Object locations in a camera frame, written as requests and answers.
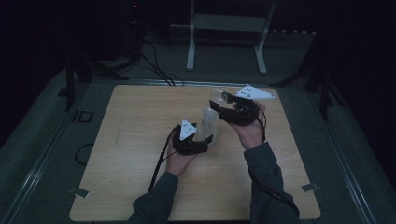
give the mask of gray floor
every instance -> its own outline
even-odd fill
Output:
[[[197,43],[195,68],[185,70],[188,45],[180,38],[155,42],[158,64],[165,72],[177,75],[186,85],[247,84],[266,86],[282,80],[298,69],[313,36],[271,33],[264,47],[268,75],[259,75],[255,55],[248,45],[208,45]],[[144,54],[154,61],[153,49],[144,45]],[[144,61],[139,66],[148,68]],[[64,87],[62,72],[43,90],[26,118],[0,150],[0,215],[16,211],[14,223],[73,223],[68,213],[74,195],[68,193],[79,185],[84,166],[76,163],[79,147],[93,143],[106,112],[113,88],[118,84],[162,84],[149,70],[135,67],[124,73],[129,81],[114,81],[97,74],[89,85],[77,84],[78,99],[71,112],[64,112],[65,99],[57,97]],[[336,103],[329,107],[330,121],[318,112],[319,94],[306,93],[304,78],[285,88],[279,97],[300,150],[321,210],[316,223],[396,223],[396,195],[385,178],[359,124],[347,107]],[[72,122],[75,111],[93,112],[92,122]],[[41,153],[48,160],[43,174],[29,173]],[[88,159],[86,148],[83,159]],[[18,193],[26,176],[37,177],[32,194],[24,200]]]

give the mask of long sleeve shirt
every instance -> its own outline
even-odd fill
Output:
[[[244,157],[249,171],[257,181],[292,201],[292,196],[283,190],[282,173],[268,143],[245,151]],[[172,210],[177,182],[175,175],[163,173],[149,193],[134,201],[134,213],[127,223],[166,223]],[[250,222],[300,223],[296,213],[288,205],[264,192],[255,182],[251,185]]]

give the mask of metal frame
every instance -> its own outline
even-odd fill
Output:
[[[189,53],[187,55],[187,70],[192,71],[194,68],[195,55],[195,29],[211,29],[211,30],[231,30],[231,31],[247,31],[261,32],[262,37],[258,45],[254,46],[257,64],[260,74],[266,75],[267,69],[262,56],[262,47],[268,34],[271,19],[274,15],[276,2],[273,1],[268,14],[265,18],[260,17],[241,17],[241,16],[223,16],[223,15],[207,15],[195,14],[195,1],[191,0],[191,16],[190,16],[190,44]]]

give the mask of wooden table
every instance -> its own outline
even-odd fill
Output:
[[[182,119],[200,122],[217,89],[234,94],[241,88],[117,86],[79,186],[90,195],[76,196],[70,218],[127,220],[134,200],[148,190],[167,135]],[[267,141],[282,169],[285,191],[293,195],[301,219],[317,218],[314,192],[302,190],[309,180],[280,99],[275,90],[263,90],[276,96],[261,102],[266,106]],[[219,120],[216,144],[179,179],[169,220],[248,220],[251,180],[243,152],[236,132]]]

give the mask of gray tape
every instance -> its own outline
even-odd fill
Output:
[[[307,192],[309,190],[315,191],[317,189],[320,189],[320,187],[318,187],[317,184],[307,184],[307,185],[302,186],[301,188],[303,189],[304,192]]]
[[[69,190],[69,193],[78,195],[83,198],[87,198],[90,195],[89,191],[87,191],[85,189],[81,189],[81,188],[75,188],[75,187],[71,188]]]

